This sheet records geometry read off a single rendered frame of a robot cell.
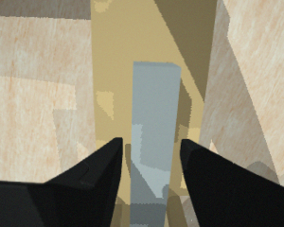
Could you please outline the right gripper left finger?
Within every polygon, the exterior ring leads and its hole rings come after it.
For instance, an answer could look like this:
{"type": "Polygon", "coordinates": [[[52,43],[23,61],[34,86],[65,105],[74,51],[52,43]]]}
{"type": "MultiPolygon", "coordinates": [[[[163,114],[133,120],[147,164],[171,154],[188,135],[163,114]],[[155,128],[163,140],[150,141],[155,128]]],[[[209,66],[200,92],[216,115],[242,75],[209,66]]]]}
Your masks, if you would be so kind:
{"type": "Polygon", "coordinates": [[[110,227],[122,158],[115,137],[45,183],[0,181],[0,227],[110,227]]]}

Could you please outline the grey square stick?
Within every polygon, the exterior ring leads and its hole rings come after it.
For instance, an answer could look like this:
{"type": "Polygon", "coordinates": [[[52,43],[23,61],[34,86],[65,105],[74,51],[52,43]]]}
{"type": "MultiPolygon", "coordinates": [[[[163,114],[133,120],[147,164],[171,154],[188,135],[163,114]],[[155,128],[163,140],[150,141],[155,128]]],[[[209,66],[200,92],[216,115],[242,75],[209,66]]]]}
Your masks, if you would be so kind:
{"type": "Polygon", "coordinates": [[[133,62],[130,227],[164,227],[182,67],[133,62]]]}

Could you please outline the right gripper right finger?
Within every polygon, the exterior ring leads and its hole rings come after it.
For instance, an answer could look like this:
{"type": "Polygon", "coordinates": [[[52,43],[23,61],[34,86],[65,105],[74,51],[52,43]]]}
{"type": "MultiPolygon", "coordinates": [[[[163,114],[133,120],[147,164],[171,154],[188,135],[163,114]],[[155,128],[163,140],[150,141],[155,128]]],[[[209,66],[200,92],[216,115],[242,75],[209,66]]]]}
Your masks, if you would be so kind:
{"type": "Polygon", "coordinates": [[[200,227],[284,227],[284,186],[190,139],[180,159],[200,227]]]}

